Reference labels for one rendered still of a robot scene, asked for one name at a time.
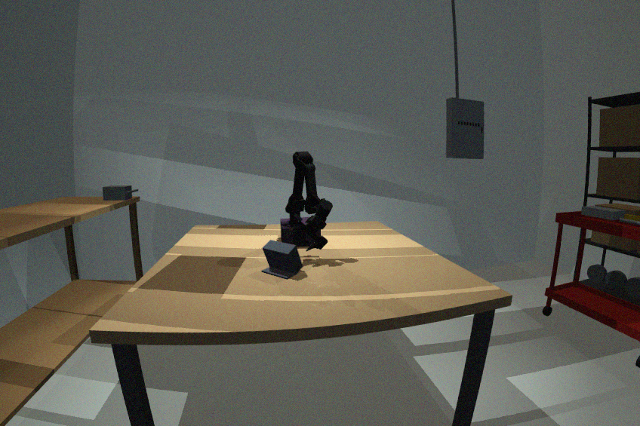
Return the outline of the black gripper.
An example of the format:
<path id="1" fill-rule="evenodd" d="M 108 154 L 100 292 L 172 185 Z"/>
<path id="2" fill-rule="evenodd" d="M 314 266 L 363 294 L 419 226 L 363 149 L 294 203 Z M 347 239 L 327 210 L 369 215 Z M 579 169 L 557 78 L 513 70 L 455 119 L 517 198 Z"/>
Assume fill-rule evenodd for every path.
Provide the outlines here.
<path id="1" fill-rule="evenodd" d="M 291 227 L 289 237 L 293 234 L 297 226 L 299 226 L 300 228 L 303 229 L 305 233 L 307 233 L 311 238 L 315 240 L 315 242 L 306 251 L 311 250 L 313 248 L 321 250 L 327 244 L 328 240 L 323 235 L 319 237 L 315 234 L 319 230 L 319 228 L 315 230 L 314 229 L 315 227 L 313 227 L 310 223 L 307 223 L 306 225 L 304 225 L 301 221 L 302 221 L 301 217 L 299 217 L 297 214 L 293 215 L 293 217 L 289 221 L 289 225 Z"/>

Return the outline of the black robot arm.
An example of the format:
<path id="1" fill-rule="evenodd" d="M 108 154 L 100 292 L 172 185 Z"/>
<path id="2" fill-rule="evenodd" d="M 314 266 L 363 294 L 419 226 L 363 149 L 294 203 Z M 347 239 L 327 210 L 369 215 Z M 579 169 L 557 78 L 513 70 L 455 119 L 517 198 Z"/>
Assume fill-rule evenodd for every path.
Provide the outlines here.
<path id="1" fill-rule="evenodd" d="M 300 212 L 304 211 L 305 208 L 308 214 L 315 213 L 314 216 L 306 220 L 306 223 L 310 223 L 315 227 L 315 230 L 318 228 L 322 230 L 327 225 L 325 221 L 333 205 L 324 198 L 320 200 L 317 195 L 313 157 L 308 151 L 295 152 L 293 154 L 293 163 L 295 166 L 294 188 L 293 194 L 289 197 L 285 212 L 289 213 L 291 220 L 294 214 L 300 217 Z M 306 200 L 304 200 L 302 196 L 304 176 L 306 182 Z"/>

